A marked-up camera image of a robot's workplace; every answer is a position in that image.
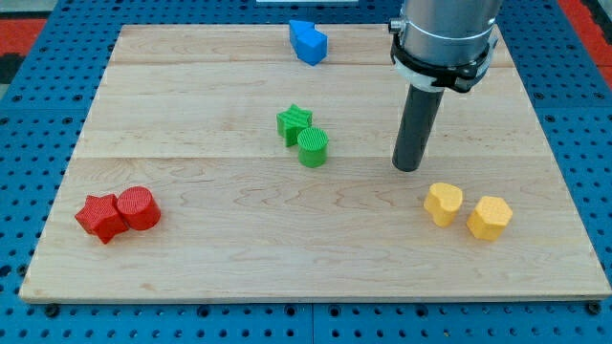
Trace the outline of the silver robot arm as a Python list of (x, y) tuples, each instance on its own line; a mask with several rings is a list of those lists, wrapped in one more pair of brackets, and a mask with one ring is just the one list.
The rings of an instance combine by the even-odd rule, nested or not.
[(469, 92), (491, 65), (501, 5), (501, 0), (405, 0), (388, 23), (395, 69), (424, 92)]

